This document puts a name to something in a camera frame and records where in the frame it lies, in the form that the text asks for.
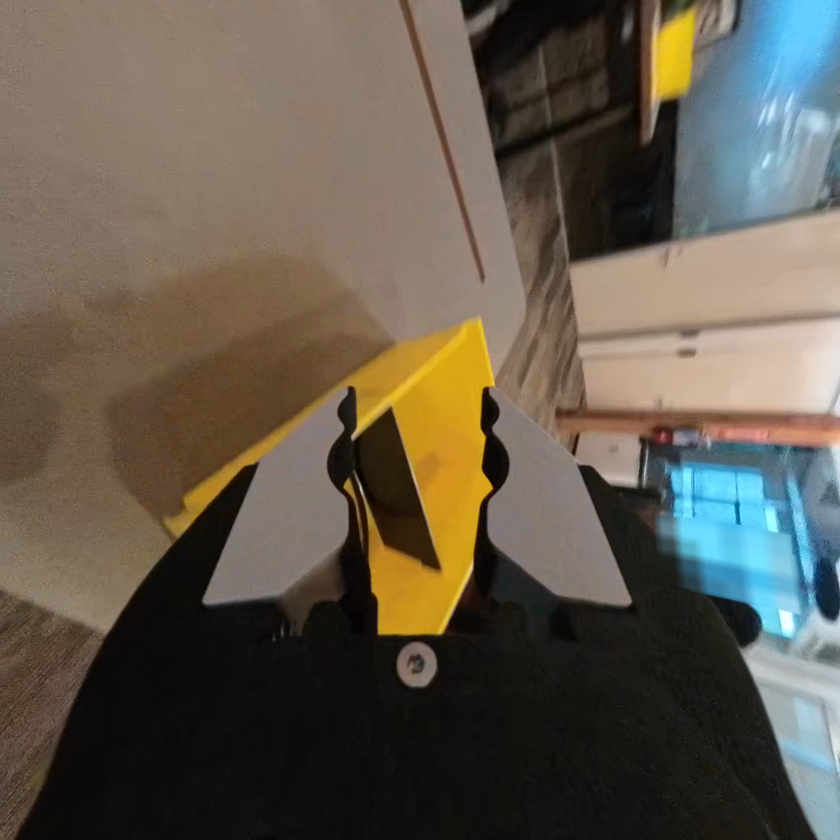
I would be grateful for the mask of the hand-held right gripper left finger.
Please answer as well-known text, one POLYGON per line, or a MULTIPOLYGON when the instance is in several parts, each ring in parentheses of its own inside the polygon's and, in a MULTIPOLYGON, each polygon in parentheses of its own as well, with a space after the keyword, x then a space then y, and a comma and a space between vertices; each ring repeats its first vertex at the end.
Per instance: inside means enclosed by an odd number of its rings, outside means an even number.
POLYGON ((259 459, 203 595, 206 607, 278 602, 334 558, 349 534, 342 485, 328 468, 355 429, 351 387, 329 397, 259 459))

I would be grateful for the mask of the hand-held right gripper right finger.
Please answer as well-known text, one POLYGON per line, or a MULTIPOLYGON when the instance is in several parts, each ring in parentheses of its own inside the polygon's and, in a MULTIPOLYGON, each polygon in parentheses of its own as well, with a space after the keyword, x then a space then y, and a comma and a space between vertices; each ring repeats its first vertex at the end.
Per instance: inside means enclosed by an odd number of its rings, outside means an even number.
POLYGON ((574 457, 496 387, 482 394, 480 546, 554 596, 629 607, 632 597, 574 457))

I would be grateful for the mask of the large yellow plastic bin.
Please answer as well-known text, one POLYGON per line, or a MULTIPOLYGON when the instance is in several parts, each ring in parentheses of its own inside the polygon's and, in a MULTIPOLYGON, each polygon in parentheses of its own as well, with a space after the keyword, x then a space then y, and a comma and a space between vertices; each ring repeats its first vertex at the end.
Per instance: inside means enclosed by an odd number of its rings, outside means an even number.
POLYGON ((480 505, 490 493, 480 418, 482 394, 494 383, 479 319, 397 344, 187 491, 179 512, 163 519, 164 527, 180 538, 242 469, 257 464, 329 397, 351 387, 354 472, 343 489, 363 512, 360 532, 378 604, 378 633, 442 634, 471 576, 480 505), (415 471, 439 572, 384 546, 356 474, 354 442, 389 407, 415 471))

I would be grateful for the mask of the white recycling bin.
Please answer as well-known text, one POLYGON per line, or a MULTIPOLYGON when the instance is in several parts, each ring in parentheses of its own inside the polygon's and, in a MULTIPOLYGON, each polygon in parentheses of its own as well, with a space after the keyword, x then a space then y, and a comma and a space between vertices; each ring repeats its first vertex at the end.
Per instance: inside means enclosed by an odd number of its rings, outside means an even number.
POLYGON ((639 436, 604 432, 578 435, 574 456, 590 466, 611 486, 638 487, 642 462, 639 436))

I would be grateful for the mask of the black bin divider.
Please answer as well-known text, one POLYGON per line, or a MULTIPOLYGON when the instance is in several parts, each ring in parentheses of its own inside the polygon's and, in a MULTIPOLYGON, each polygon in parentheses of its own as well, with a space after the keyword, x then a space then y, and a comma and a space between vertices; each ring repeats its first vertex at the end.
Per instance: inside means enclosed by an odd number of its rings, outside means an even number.
POLYGON ((387 549, 423 567, 442 569, 434 536, 394 410, 389 407, 355 440, 356 474, 387 549))

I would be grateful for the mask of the large paned window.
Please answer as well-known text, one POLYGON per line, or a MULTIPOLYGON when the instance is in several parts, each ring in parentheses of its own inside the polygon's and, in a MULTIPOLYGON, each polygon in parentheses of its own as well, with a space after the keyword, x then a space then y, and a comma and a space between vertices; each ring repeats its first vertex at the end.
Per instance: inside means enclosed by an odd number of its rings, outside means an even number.
POLYGON ((651 447, 660 549, 682 585, 804 646, 838 630, 838 448, 651 447))

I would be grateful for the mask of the white door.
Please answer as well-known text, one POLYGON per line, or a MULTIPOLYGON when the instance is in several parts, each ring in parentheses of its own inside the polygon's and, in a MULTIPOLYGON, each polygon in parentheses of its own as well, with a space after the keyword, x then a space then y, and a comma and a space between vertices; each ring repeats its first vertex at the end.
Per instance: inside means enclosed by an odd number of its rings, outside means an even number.
POLYGON ((592 410, 838 410, 837 315, 588 339, 579 355, 592 410))
POLYGON ((837 316, 839 211, 574 262, 582 338, 837 316))

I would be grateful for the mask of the glass partition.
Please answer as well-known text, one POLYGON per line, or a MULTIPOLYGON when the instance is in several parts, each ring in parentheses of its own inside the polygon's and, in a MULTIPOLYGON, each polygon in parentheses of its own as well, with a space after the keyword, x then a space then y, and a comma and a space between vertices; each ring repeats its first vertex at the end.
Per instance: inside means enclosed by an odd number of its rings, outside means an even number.
POLYGON ((697 2, 692 80, 639 143, 638 2, 464 2, 497 159, 560 158, 570 259, 838 204, 838 2, 697 2))

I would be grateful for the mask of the small yellow bin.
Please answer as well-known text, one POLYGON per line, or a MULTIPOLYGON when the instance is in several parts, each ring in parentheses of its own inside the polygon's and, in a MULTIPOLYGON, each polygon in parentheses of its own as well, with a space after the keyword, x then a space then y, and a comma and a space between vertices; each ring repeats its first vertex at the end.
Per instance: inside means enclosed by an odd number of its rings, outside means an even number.
POLYGON ((690 89, 694 64, 697 2, 674 2, 659 24, 655 42, 654 88, 662 102, 682 98, 690 89))

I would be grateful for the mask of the wooden post with red stickers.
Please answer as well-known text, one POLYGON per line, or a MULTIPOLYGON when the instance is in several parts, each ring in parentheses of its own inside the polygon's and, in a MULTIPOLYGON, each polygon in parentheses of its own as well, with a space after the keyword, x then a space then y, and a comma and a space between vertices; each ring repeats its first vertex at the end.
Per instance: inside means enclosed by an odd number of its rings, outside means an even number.
POLYGON ((839 418, 832 414, 558 409, 555 423, 569 434, 633 434, 657 444, 673 444, 678 432, 691 432, 713 442, 839 446, 839 418))

